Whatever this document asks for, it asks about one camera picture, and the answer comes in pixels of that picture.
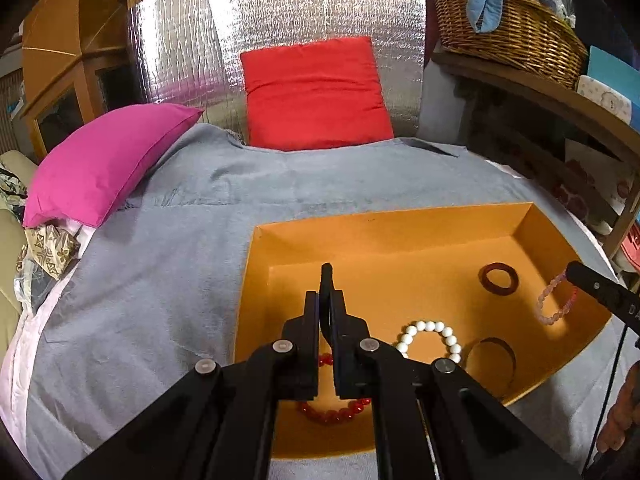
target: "wicker basket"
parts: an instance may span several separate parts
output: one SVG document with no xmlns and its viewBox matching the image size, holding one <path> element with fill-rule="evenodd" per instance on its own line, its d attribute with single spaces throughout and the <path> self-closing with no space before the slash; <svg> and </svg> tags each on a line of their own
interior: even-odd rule
<svg viewBox="0 0 640 480">
<path fill-rule="evenodd" d="M 587 50 L 565 22 L 536 0 L 504 0 L 500 25 L 476 34 L 467 0 L 435 0 L 442 47 L 532 72 L 575 89 Z"/>
</svg>

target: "white bed sheet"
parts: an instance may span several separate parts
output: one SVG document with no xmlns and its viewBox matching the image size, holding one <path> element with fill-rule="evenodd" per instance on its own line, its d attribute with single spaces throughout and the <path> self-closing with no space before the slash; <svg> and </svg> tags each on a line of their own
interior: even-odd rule
<svg viewBox="0 0 640 480">
<path fill-rule="evenodd" d="M 79 260 L 84 255 L 95 229 L 79 225 L 74 231 L 76 231 L 76 240 L 80 244 Z M 14 338 L 0 368 L 0 418 L 24 456 L 26 456 L 27 398 L 40 334 L 66 285 L 76 272 L 78 261 L 76 260 L 72 265 L 72 269 L 51 289 L 35 316 L 30 316 L 27 310 L 23 309 Z"/>
</svg>

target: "brown bangle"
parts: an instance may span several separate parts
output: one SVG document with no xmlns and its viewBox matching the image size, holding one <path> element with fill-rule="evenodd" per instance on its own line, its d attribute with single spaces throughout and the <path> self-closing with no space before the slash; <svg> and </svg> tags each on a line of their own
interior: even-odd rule
<svg viewBox="0 0 640 480">
<path fill-rule="evenodd" d="M 511 285 L 508 287 L 503 287 L 500 285 L 496 285 L 494 282 L 489 280 L 488 274 L 492 270 L 503 270 L 506 272 L 511 278 Z M 478 274 L 478 278 L 480 278 L 480 283 L 486 290 L 488 290 L 492 294 L 497 294 L 498 296 L 508 296 L 513 294 L 518 288 L 518 284 L 520 280 L 518 278 L 518 273 L 513 267 L 508 266 L 507 264 L 502 264 L 496 262 L 494 264 L 489 264 L 480 269 L 480 273 Z"/>
<path fill-rule="evenodd" d="M 504 339 L 500 339 L 499 337 L 486 337 L 478 341 L 477 343 L 471 344 L 469 347 L 465 347 L 465 358 L 464 358 L 463 368 L 466 370 L 466 365 L 468 364 L 469 357 L 471 356 L 472 352 L 475 349 L 477 349 L 481 344 L 485 344 L 485 343 L 493 343 L 503 348 L 504 351 L 506 351 L 507 354 L 509 355 L 509 358 L 511 359 L 511 376 L 509 377 L 509 380 L 504 385 L 504 390 L 501 392 L 491 392 L 492 396 L 494 396 L 496 399 L 503 400 L 509 393 L 511 389 L 511 385 L 513 384 L 513 380 L 516 377 L 516 366 L 517 366 L 516 353 L 513 351 L 513 348 L 511 348 L 511 345 L 509 345 L 509 343 L 507 343 Z"/>
</svg>

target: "red bead bracelet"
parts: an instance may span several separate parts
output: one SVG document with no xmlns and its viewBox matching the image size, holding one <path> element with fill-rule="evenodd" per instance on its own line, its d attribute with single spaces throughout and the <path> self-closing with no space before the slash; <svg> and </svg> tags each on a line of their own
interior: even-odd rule
<svg viewBox="0 0 640 480">
<path fill-rule="evenodd" d="M 324 365 L 333 366 L 334 356 L 331 354 L 322 354 L 318 358 L 318 368 Z M 337 424 L 338 422 L 346 422 L 351 420 L 358 413 L 364 411 L 364 407 L 371 404 L 371 399 L 350 400 L 346 408 L 342 408 L 337 412 L 335 410 L 327 410 L 325 412 L 316 410 L 308 402 L 296 402 L 296 408 L 299 412 L 304 413 L 306 418 L 314 422 L 323 424 Z"/>
</svg>

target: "human hand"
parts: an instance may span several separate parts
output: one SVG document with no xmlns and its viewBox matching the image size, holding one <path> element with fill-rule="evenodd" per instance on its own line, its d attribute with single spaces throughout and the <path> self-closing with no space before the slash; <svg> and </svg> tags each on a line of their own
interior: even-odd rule
<svg viewBox="0 0 640 480">
<path fill-rule="evenodd" d="M 609 410 L 607 421 L 596 441 L 596 448 L 600 453 L 607 449 L 619 450 L 625 443 L 625 431 L 632 424 L 640 424 L 640 404 L 634 406 L 632 399 L 639 368 L 640 361 L 631 367 L 616 403 Z"/>
</svg>

